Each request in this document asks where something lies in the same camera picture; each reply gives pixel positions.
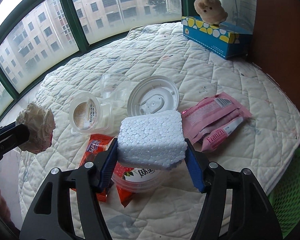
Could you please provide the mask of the orange chocolate wafer wrapper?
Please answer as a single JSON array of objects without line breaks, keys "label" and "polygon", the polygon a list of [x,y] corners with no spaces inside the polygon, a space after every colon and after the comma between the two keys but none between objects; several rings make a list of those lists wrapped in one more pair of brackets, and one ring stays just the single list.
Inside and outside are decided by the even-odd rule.
[{"label": "orange chocolate wafer wrapper", "polygon": [[92,134],[88,142],[85,154],[82,157],[79,168],[69,171],[66,181],[69,187],[76,191],[78,184],[85,181],[86,185],[92,193],[96,193],[96,198],[99,201],[105,202],[107,192],[110,189],[110,184],[101,193],[97,193],[97,185],[99,182],[100,171],[97,166],[97,155],[104,152],[110,146],[114,138],[104,134]]}]

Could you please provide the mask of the beige paper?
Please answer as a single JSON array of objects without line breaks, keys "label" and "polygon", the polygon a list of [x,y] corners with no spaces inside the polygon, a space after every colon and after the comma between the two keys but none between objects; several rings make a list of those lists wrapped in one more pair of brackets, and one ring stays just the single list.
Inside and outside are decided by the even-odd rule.
[{"label": "beige paper", "polygon": [[56,128],[54,115],[51,109],[29,103],[16,118],[16,124],[23,124],[29,130],[29,139],[21,144],[22,151],[38,154],[52,145],[53,130]]}]

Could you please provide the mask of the white styrofoam block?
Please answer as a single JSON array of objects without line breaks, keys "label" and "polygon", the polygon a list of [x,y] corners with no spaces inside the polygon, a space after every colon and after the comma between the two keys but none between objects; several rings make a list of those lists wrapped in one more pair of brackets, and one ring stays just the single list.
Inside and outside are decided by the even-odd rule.
[{"label": "white styrofoam block", "polygon": [[187,143],[181,113],[127,117],[117,137],[118,162],[125,167],[171,170],[185,158]]}]

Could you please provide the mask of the strawberry label yogurt cup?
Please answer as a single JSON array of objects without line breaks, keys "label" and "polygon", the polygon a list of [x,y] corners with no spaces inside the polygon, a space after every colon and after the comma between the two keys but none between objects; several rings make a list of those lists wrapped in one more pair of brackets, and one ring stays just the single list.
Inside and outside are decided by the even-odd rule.
[{"label": "strawberry label yogurt cup", "polygon": [[144,193],[156,189],[167,177],[167,171],[124,167],[117,163],[111,179],[123,190]]}]

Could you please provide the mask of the pink Franzzi snack wrapper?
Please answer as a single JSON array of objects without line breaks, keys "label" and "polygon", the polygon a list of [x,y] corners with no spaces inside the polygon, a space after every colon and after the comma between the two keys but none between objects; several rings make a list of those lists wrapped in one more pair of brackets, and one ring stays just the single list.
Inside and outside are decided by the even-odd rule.
[{"label": "pink Franzzi snack wrapper", "polygon": [[251,116],[246,107],[222,92],[182,112],[183,133],[191,143],[200,143],[202,152],[212,152]]}]

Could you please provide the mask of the small clear pudding cup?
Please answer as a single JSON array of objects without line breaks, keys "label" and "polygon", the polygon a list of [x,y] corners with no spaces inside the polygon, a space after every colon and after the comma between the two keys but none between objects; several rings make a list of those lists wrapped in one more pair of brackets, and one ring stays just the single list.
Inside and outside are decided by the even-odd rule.
[{"label": "small clear pudding cup", "polygon": [[69,121],[72,134],[110,132],[114,120],[111,103],[99,103],[93,94],[81,92],[71,100]]}]

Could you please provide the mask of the clear plastic cup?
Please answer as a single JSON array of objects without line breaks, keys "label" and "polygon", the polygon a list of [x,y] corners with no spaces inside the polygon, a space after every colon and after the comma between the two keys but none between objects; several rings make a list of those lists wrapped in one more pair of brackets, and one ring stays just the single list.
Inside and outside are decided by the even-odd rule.
[{"label": "clear plastic cup", "polygon": [[117,73],[106,73],[100,79],[100,91],[103,103],[114,107],[123,107],[130,88],[130,79]]}]

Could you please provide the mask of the white plastic cup lid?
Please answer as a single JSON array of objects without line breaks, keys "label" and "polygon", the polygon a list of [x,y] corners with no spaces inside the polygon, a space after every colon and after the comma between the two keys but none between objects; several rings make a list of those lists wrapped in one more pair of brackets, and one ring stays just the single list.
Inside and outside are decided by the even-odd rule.
[{"label": "white plastic cup lid", "polygon": [[162,75],[151,76],[131,91],[127,113],[128,116],[138,116],[177,110],[179,100],[179,90],[171,79]]}]

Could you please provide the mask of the white quilted mattress pad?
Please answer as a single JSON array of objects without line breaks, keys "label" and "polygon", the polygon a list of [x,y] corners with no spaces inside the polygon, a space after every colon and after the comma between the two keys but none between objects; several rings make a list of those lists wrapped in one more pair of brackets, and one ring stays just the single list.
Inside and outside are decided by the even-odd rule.
[{"label": "white quilted mattress pad", "polygon": [[130,115],[184,111],[225,92],[252,114],[208,158],[224,168],[249,168],[266,193],[279,182],[300,144],[300,112],[259,68],[225,60],[183,35],[181,23],[133,28],[127,37],[71,59],[44,78],[34,98],[51,109],[56,123],[46,151],[22,152],[19,200],[22,216],[48,172],[77,168],[89,135],[77,133],[71,103],[88,92],[111,110],[103,125],[116,136]]}]

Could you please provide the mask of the green plastic basket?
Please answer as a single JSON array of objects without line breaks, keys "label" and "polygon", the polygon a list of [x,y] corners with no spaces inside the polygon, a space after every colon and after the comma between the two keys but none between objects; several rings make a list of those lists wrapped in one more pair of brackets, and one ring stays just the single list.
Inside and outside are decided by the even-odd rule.
[{"label": "green plastic basket", "polygon": [[283,239],[287,239],[300,223],[300,148],[295,150],[292,161],[270,193],[269,200]]}]

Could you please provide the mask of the blue yellow tissue box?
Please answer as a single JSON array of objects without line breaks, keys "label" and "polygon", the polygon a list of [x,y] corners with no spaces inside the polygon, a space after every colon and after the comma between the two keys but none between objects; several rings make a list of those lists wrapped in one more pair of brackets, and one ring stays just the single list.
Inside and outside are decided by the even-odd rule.
[{"label": "blue yellow tissue box", "polygon": [[247,53],[253,33],[239,26],[223,22],[210,25],[198,16],[183,16],[183,35],[224,59]]}]

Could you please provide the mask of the beige plush toy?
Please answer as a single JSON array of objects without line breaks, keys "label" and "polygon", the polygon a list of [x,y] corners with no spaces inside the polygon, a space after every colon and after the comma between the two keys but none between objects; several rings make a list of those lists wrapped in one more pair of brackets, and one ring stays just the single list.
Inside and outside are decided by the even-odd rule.
[{"label": "beige plush toy", "polygon": [[195,0],[194,9],[201,19],[210,25],[219,25],[228,18],[220,0]]}]

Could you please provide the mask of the green window frame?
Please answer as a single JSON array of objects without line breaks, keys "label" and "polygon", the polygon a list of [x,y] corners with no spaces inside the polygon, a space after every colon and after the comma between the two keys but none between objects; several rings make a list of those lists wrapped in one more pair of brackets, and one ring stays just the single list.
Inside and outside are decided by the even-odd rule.
[{"label": "green window frame", "polygon": [[0,8],[0,121],[51,71],[140,25],[193,15],[194,0],[10,0]]}]

